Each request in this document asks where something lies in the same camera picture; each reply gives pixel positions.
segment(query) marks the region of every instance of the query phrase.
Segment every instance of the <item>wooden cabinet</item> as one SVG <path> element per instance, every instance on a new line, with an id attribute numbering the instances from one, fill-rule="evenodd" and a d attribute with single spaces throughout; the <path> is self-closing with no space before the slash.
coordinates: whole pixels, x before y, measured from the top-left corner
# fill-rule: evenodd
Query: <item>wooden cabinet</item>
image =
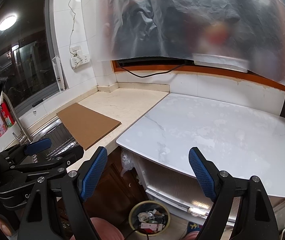
<path id="1" fill-rule="evenodd" d="M 127 171 L 123 177 L 121 148 L 108 155 L 106 167 L 100 177 L 93 196 L 84 207 L 90 217 L 100 217 L 118 227 L 128 219 L 130 210 L 139 202 L 148 200 L 136 179 L 135 169 Z"/>

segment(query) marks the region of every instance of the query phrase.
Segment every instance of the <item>ceiling light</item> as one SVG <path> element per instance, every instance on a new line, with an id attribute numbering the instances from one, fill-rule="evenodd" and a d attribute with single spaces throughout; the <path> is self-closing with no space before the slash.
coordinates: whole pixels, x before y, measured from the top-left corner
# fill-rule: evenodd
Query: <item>ceiling light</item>
<path id="1" fill-rule="evenodd" d="M 17 20 L 16 16 L 9 16 L 6 19 L 4 19 L 0 24 L 0 31 L 4 31 L 13 26 L 16 20 Z"/>

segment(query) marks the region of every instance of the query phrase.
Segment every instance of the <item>window frame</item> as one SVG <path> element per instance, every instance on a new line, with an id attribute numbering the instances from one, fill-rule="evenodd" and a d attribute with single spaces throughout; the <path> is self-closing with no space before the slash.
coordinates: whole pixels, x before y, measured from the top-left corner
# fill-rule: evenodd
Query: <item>window frame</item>
<path id="1" fill-rule="evenodd" d="M 58 44 L 57 44 L 57 39 L 54 29 L 54 20 L 53 20 L 53 0 L 44 0 L 44 23 L 45 23 L 47 46 L 52 64 L 52 60 L 55 59 L 56 56 L 59 56 Z M 30 109 L 32 109 L 33 104 L 37 103 L 41 99 L 48 98 L 59 91 L 60 90 L 58 87 L 58 83 L 55 82 L 45 87 L 44 89 L 38 91 L 34 95 L 30 96 L 25 101 L 17 105 L 14 109 L 17 115 L 20 117 L 26 112 L 28 112 Z"/>

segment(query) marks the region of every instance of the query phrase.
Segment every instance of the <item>metal screw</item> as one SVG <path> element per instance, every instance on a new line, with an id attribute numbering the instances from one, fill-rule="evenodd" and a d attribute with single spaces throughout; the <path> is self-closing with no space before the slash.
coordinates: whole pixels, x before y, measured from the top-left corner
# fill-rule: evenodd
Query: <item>metal screw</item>
<path id="1" fill-rule="evenodd" d="M 70 171 L 69 173 L 68 173 L 68 176 L 69 177 L 75 177 L 77 175 L 77 171 Z"/>
<path id="2" fill-rule="evenodd" d="M 259 179 L 257 176 L 253 176 L 253 181 L 254 181 L 254 182 L 259 182 L 260 179 Z"/>
<path id="3" fill-rule="evenodd" d="M 228 177 L 228 175 L 229 175 L 229 173 L 227 171 L 221 171 L 219 174 L 220 174 L 220 176 L 222 176 L 224 178 Z"/>
<path id="4" fill-rule="evenodd" d="M 43 182 L 44 182 L 44 177 L 39 177 L 39 178 L 37 179 L 37 181 L 38 181 L 39 183 L 43 183 Z"/>

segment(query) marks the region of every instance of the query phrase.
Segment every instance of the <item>stainless steel sink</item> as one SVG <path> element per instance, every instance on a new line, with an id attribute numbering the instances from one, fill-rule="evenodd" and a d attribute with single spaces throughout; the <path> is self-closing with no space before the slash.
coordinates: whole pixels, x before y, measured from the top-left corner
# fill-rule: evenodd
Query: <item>stainless steel sink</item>
<path id="1" fill-rule="evenodd" d="M 49 138 L 52 143 L 49 149 L 33 156 L 34 163 L 49 161 L 56 155 L 77 145 L 77 141 L 63 125 L 58 116 L 36 131 L 32 135 L 32 138 L 33 142 Z"/>

